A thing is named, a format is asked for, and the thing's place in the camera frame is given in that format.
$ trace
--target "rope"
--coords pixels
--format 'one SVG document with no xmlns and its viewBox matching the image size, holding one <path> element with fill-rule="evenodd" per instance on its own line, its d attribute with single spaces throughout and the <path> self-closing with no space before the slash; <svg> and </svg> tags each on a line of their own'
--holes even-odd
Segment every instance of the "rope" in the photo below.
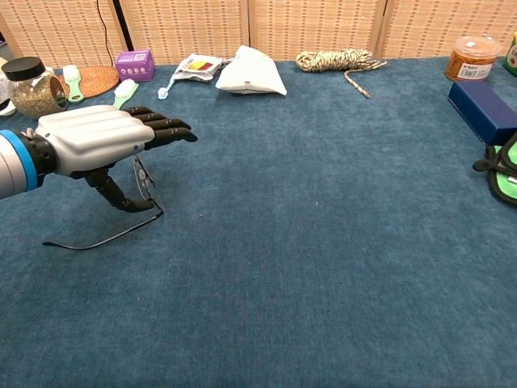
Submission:
<svg viewBox="0 0 517 388">
<path fill-rule="evenodd" d="M 345 70 L 345 79 L 357 91 L 370 98 L 370 94 L 354 81 L 349 73 L 379 69 L 386 61 L 378 61 L 367 50 L 347 48 L 343 51 L 304 51 L 296 57 L 296 64 L 303 71 Z"/>
</svg>

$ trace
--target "orange jar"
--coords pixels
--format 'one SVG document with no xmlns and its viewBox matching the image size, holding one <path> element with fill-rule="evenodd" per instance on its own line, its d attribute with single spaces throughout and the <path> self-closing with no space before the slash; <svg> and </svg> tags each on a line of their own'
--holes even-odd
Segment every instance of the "orange jar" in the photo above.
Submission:
<svg viewBox="0 0 517 388">
<path fill-rule="evenodd" d="M 456 41 L 445 76 L 452 81 L 488 77 L 502 46 L 488 36 L 463 36 Z"/>
</svg>

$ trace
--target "cable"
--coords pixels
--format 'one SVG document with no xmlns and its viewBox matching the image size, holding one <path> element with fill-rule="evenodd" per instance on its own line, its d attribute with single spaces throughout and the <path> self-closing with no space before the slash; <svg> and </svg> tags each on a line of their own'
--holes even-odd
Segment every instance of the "cable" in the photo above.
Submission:
<svg viewBox="0 0 517 388">
<path fill-rule="evenodd" d="M 97 0 L 95 4 L 97 5 L 97 13 L 99 14 L 99 19 L 104 26 L 104 44 L 106 45 L 107 55 L 110 56 L 111 67 L 113 67 L 113 58 L 111 57 L 110 49 L 107 46 L 107 27 L 106 27 L 106 24 L 104 23 L 103 16 L 100 13 L 99 0 Z"/>
<path fill-rule="evenodd" d="M 345 70 L 345 79 L 367 99 L 370 94 L 348 74 L 379 69 L 386 63 L 373 59 L 372 53 L 367 50 L 353 48 L 342 51 L 304 51 L 296 57 L 296 64 L 303 71 Z"/>
</svg>

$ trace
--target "round woven placemat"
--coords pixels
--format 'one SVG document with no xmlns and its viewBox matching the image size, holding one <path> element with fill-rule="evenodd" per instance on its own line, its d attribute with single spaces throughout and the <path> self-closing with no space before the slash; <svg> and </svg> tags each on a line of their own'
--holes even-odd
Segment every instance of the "round woven placemat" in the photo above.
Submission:
<svg viewBox="0 0 517 388">
<path fill-rule="evenodd" d="M 88 66 L 79 69 L 81 73 L 81 82 L 79 88 L 84 94 L 85 99 L 90 99 L 106 93 L 113 89 L 119 83 L 119 72 L 115 67 L 109 66 Z M 66 84 L 65 79 L 60 75 L 59 80 L 63 89 L 65 89 L 66 96 L 70 93 L 70 88 Z"/>
</svg>

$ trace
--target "blue box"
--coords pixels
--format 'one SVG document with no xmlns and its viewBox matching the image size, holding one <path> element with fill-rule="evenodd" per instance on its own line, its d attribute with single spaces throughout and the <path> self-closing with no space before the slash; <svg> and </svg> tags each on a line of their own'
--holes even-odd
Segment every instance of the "blue box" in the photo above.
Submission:
<svg viewBox="0 0 517 388">
<path fill-rule="evenodd" d="M 517 132 L 517 114 L 484 81 L 457 81 L 449 101 L 487 146 L 503 146 Z"/>
</svg>

